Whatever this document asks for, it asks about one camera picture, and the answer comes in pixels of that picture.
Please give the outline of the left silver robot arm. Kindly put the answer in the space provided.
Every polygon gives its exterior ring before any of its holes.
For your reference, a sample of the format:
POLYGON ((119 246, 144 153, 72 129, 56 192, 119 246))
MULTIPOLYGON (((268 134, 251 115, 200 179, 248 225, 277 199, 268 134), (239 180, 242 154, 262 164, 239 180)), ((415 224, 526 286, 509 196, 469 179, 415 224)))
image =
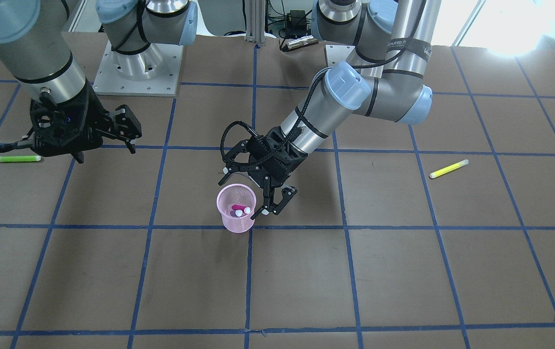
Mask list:
POLYGON ((223 185, 246 173, 262 189, 260 206, 248 213, 278 215, 296 195, 286 186, 295 169, 353 113, 417 125, 430 112, 432 92, 423 77, 439 0, 317 0, 311 34, 353 47, 346 60, 321 69, 307 96, 288 117, 260 135, 242 121, 250 137, 222 152, 223 185))

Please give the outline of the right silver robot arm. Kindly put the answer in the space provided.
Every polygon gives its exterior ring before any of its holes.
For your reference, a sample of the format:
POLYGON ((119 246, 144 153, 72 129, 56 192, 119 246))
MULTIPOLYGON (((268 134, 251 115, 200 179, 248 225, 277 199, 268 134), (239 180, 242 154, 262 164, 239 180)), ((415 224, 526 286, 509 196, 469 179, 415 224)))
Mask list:
MULTIPOLYGON (((196 39, 198 5, 192 0, 98 0, 107 33, 108 58, 122 85, 169 77, 159 45, 190 46, 196 39)), ((0 61, 31 96, 31 128, 0 153, 28 148, 43 157, 100 148, 104 138, 136 152, 142 126, 131 108, 110 112, 74 58, 62 27, 70 17, 66 0, 0 0, 0 61)))

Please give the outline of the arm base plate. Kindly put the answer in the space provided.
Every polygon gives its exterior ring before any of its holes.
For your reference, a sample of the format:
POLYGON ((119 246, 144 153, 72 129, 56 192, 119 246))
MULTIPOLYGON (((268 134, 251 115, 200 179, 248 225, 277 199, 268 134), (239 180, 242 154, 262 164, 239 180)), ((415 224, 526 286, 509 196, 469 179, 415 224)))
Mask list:
POLYGON ((336 44, 326 45, 326 65, 328 67, 333 67, 339 61, 346 61, 354 48, 354 46, 342 46, 336 44))
POLYGON ((122 55, 108 43, 93 89, 98 95, 175 97, 183 48, 151 44, 137 55, 122 55))

